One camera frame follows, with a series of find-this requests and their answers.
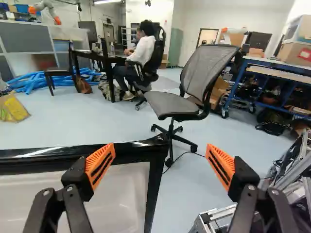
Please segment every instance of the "workbench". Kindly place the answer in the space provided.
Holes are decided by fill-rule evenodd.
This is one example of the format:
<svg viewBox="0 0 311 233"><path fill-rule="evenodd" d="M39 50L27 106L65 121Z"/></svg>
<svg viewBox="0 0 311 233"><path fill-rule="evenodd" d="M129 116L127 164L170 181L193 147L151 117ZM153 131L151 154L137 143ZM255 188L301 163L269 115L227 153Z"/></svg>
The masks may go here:
<svg viewBox="0 0 311 233"><path fill-rule="evenodd" d="M260 79L262 79L260 82L261 85L259 85L259 92L257 93L257 97L255 98L255 100L254 101L244 100L250 103L251 113L255 112L254 109L255 105L260 105L262 107L272 108L278 111L290 113L303 118L308 118L306 115L301 115L285 109L284 105L298 84L311 86L311 67L291 65L277 60L250 57L250 56L243 57L243 62L237 75L237 78L235 80L235 83L231 89L229 97L227 98L224 106L222 107L223 118L229 117L229 105L232 99L242 100L241 98L236 96L236 93L239 84L244 78L244 74L246 72L252 73L254 74L255 77L257 76ZM282 102L280 103L279 106L274 106L258 101L258 98L261 95L262 91L264 90L269 78L287 80L291 82L291 85L284 94Z"/></svg>

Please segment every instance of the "ceiling light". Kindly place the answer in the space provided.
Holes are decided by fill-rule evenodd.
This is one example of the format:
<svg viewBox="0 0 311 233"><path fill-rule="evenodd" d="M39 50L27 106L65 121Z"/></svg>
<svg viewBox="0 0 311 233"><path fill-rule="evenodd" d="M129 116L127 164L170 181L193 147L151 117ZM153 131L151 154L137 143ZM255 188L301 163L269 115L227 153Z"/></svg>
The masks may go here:
<svg viewBox="0 0 311 233"><path fill-rule="evenodd" d="M101 0L101 1L95 1L94 4L103 4L103 3L112 3L112 2L120 2L120 0Z"/></svg>

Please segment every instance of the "backpack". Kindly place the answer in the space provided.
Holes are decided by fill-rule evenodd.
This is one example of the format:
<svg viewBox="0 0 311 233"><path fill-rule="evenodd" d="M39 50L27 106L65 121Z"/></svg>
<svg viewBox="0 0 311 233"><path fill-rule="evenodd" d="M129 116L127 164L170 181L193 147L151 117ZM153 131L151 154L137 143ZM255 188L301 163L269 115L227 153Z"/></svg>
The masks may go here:
<svg viewBox="0 0 311 233"><path fill-rule="evenodd" d="M119 86L113 85L115 91L115 101L121 101L121 92L122 89ZM98 84L98 89L102 91L103 96L106 100L111 101L110 90L109 90L109 82L108 81L100 81Z"/></svg>
<svg viewBox="0 0 311 233"><path fill-rule="evenodd" d="M292 115L265 108L257 115L258 125L256 130L265 131L268 134L280 136L288 129Z"/></svg>

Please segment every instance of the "chair seat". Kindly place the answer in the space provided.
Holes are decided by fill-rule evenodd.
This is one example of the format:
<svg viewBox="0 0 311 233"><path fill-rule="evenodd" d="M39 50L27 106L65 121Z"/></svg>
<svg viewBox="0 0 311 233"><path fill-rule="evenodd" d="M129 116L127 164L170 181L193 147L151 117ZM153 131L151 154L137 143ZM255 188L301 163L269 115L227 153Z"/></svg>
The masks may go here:
<svg viewBox="0 0 311 233"><path fill-rule="evenodd" d="M137 83L134 83L135 88L141 90L141 91L151 91L151 84L149 84L148 86L143 86L143 85L138 85Z"/></svg>
<svg viewBox="0 0 311 233"><path fill-rule="evenodd" d="M189 100L167 92L149 91L144 97L154 110L159 120L167 117L182 117L182 115L196 115L199 108Z"/></svg>

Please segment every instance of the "blue workbench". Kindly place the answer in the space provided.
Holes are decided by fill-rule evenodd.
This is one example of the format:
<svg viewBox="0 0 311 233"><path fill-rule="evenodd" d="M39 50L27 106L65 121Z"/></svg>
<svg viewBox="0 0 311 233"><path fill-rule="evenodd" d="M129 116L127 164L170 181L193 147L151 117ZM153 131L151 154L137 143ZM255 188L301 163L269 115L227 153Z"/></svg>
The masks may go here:
<svg viewBox="0 0 311 233"><path fill-rule="evenodd" d="M238 76L237 76L237 78L235 80L235 83L234 83L234 85L233 85L233 87L231 89L229 97L226 100L225 105L222 107L222 117L223 118L227 118L229 116L229 105L230 105L231 100L232 99L241 100L241 98L238 98L236 96L236 92L238 90L239 83L243 79L244 73L246 72L246 68L248 66L261 66L261 67L264 66L264 67L267 67L267 68L283 70L283 71L289 71L289 72L292 72L292 73L295 73L295 74L309 76L310 77L310 83L311 83L311 67L303 67L303 66L291 65L291 64L288 64L288 63L285 63L285 62L281 62L281 61L277 61L277 60L271 60L271 59L267 59L267 58L257 58L257 57L244 56L243 57L243 64L242 64L242 66L240 68L240 71L239 71ZM261 74L261 76L266 76L266 79L263 81L263 85L261 86L261 91L264 89L264 87L267 84L268 79L270 77L277 78L277 79L284 79L284 78L281 78L281 77L277 77L277 76L273 76L273 75L267 75L267 74ZM303 85L311 85L311 84L310 83L305 83L305 82L299 82L299 81L296 81L296 80L289 80L289 79L284 79L284 80L291 81L291 82L293 82L293 84L291 85L291 88L289 88L289 90L287 91L287 93L286 93L286 95L285 95L285 97L284 97L284 99L283 99L283 101L282 101L280 106L273 106L273 105L269 105L269 104L262 103L262 102L259 102L259 101L254 101L254 102L249 101L251 103L251 108L253 108L257 104L257 105L260 105L260 106L263 106L263 107L272 108L272 109L275 109L275 110L278 110L278 111L282 111L282 112L290 113L290 114L297 115L297 116L300 116L300 117L303 117L303 118L311 119L310 117L307 117L305 115L300 115L300 114L297 114L297 113L294 113L294 112L290 112L287 109L283 108L284 104L286 103L287 99L290 97L291 93L293 92L293 90L295 89L297 84L303 84Z"/></svg>

